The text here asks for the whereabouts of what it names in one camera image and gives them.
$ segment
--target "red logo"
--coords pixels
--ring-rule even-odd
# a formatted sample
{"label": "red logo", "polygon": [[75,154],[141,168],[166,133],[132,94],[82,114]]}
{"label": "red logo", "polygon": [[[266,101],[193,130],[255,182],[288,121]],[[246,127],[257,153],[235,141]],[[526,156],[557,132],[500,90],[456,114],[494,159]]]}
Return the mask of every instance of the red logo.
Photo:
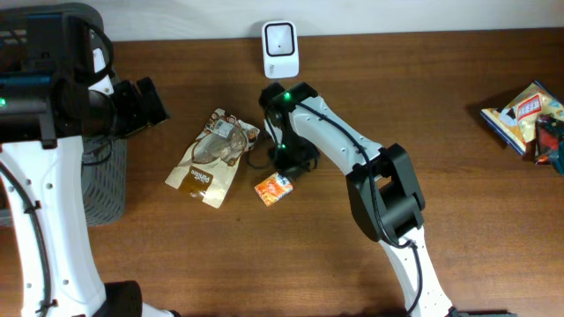
{"label": "red logo", "polygon": [[536,95],[519,106],[517,109],[517,120],[521,120],[528,115],[538,113],[540,110],[540,98]]}

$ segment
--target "table surface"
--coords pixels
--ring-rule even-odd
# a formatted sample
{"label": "table surface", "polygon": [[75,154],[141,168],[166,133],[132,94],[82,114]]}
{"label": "table surface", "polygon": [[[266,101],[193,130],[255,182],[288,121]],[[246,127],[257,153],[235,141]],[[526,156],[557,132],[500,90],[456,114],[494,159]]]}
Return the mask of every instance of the table surface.
{"label": "table surface", "polygon": [[[399,143],[427,207],[428,251],[464,311],[564,310],[563,178],[523,162],[479,118],[531,80],[564,96],[564,29],[300,38],[301,72],[364,136]],[[137,280],[144,300],[188,316],[330,316],[403,306],[387,256],[351,216],[345,177],[325,157],[267,208],[271,170],[239,165],[215,210],[164,183],[216,108],[261,125],[260,39],[115,44],[121,78],[150,76],[172,120],[129,140],[126,214],[89,229],[106,282]],[[265,161],[266,144],[253,152]],[[19,314],[12,229],[0,229],[0,307]]]}

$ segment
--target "snack bag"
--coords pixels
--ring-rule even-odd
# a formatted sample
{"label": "snack bag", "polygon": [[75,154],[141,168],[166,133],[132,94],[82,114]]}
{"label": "snack bag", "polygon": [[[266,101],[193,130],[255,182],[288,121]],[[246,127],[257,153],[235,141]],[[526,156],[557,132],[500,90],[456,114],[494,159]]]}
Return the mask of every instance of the snack bag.
{"label": "snack bag", "polygon": [[505,107],[481,111],[488,125],[521,155],[526,144],[535,140],[535,121],[541,114],[564,120],[564,107],[538,81]]}
{"label": "snack bag", "polygon": [[290,181],[278,172],[272,174],[266,180],[255,186],[256,193],[261,197],[267,207],[279,201],[292,190],[293,185]]}
{"label": "snack bag", "polygon": [[218,108],[165,183],[219,208],[241,155],[252,150],[259,131]]}

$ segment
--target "wall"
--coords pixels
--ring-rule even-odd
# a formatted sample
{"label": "wall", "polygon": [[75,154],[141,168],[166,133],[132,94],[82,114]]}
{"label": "wall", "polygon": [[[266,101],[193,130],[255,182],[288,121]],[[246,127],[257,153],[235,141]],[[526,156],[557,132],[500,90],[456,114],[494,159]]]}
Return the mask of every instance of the wall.
{"label": "wall", "polygon": [[[69,1],[0,0],[0,8]],[[299,35],[564,26],[564,0],[87,0],[113,41],[260,36],[290,19]]]}

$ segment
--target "orange packet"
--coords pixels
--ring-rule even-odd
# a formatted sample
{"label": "orange packet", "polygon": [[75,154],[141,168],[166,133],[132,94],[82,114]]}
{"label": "orange packet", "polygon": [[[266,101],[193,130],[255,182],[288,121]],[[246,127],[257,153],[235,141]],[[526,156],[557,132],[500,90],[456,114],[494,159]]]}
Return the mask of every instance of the orange packet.
{"label": "orange packet", "polygon": [[278,172],[269,176],[266,180],[255,186],[256,193],[261,197],[268,207],[280,200],[293,190],[290,181]]}

